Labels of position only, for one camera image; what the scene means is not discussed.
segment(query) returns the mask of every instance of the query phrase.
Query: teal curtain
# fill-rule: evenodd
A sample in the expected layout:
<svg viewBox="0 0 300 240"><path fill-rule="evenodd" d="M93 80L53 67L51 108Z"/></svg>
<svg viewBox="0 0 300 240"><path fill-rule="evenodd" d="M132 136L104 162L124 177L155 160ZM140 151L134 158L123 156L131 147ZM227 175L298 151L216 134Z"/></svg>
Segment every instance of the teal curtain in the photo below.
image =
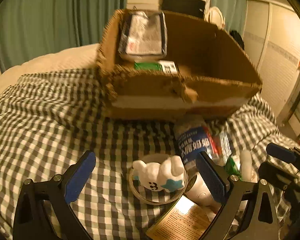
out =
<svg viewBox="0 0 300 240"><path fill-rule="evenodd" d="M63 49L98 43L126 0L4 0L0 4L0 69Z"/></svg>
<svg viewBox="0 0 300 240"><path fill-rule="evenodd" d="M244 22L246 18L246 0L211 0L211 6L217 6L226 18L227 31L236 30L243 35Z"/></svg>

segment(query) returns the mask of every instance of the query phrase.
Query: black mount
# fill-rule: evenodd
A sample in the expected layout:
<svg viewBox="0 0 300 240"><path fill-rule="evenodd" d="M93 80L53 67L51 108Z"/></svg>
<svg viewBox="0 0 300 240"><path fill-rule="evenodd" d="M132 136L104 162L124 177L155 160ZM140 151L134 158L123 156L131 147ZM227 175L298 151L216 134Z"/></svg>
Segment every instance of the black mount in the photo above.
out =
<svg viewBox="0 0 300 240"><path fill-rule="evenodd" d="M32 179L25 180L16 207L13 240L60 240L43 206L44 200L51 202L62 233L68 240L92 240L65 200L67 182L90 153L86 151L63 175L57 174L49 181L34 183Z"/></svg>
<svg viewBox="0 0 300 240"><path fill-rule="evenodd" d="M277 144L269 143L266 151L272 157L291 163L300 171L300 150L298 148L286 149ZM258 173L260 178L266 179L274 187L282 190L284 198L291 204L290 220L292 226L284 239L300 239L300 182L297 181L298 177L270 162L262 163Z"/></svg>
<svg viewBox="0 0 300 240"><path fill-rule="evenodd" d="M206 182L212 196L220 194L224 189L225 203L220 208L215 219L207 228L200 240L221 240L226 236L231 223L238 211L241 201L248 200L246 209L243 213L242 220L238 230L231 239L235 240L267 240L278 239L278 221L274 207L273 197L266 180L261 179L258 183L245 182L238 179L237 176L229 176L226 171L216 165L205 152L201 152L196 159L196 165ZM207 176L207 172L201 167L218 171Z"/></svg>

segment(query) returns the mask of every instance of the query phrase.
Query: barcode label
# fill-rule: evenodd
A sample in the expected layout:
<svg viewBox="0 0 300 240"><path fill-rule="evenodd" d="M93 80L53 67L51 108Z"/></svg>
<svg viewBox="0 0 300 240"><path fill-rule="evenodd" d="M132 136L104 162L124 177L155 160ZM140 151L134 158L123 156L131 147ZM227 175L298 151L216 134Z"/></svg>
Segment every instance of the barcode label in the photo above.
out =
<svg viewBox="0 0 300 240"><path fill-rule="evenodd" d="M158 63L162 67L162 71L166 74L178 74L178 70L173 61L159 60Z"/></svg>

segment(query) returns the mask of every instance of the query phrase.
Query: water bottle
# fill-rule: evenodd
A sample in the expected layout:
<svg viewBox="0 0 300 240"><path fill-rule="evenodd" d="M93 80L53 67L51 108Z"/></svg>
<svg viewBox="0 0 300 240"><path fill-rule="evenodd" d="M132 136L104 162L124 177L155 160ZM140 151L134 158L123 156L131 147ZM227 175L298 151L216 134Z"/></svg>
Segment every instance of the water bottle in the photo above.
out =
<svg viewBox="0 0 300 240"><path fill-rule="evenodd" d="M174 135L178 142L176 154L181 157L189 178L198 171L195 159L199 152L205 151L218 164L220 155L201 115L188 114L178 120L174 126Z"/></svg>

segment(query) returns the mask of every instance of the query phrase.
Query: bottle label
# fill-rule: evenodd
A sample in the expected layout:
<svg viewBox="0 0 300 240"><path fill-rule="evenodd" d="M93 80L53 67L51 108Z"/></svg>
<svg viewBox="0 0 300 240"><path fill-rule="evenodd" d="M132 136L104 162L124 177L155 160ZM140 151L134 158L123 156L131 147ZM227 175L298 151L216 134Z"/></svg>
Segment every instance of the bottle label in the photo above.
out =
<svg viewBox="0 0 300 240"><path fill-rule="evenodd" d="M199 152L205 151L211 159L218 156L217 147L207 127L192 128L181 134L177 141L179 146L178 155L184 165L194 161Z"/></svg>

